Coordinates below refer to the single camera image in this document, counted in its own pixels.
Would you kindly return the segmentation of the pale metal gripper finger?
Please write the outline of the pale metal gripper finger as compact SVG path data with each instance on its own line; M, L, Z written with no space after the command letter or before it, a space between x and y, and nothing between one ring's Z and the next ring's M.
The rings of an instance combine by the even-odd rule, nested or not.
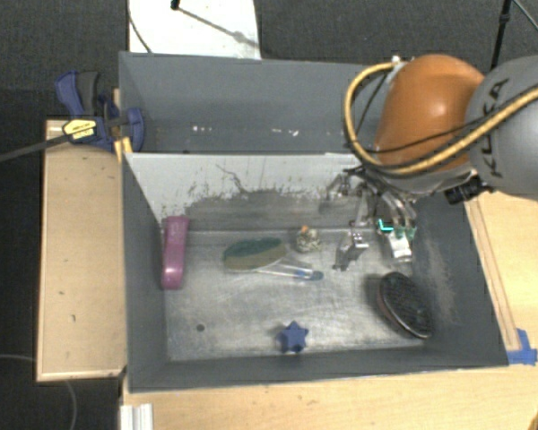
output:
M347 207L351 202L351 178L346 174L337 175L327 186L319 203L318 211L326 214Z
M341 238L335 250L333 269L347 271L351 262L355 262L369 249L369 241L360 228L350 229Z

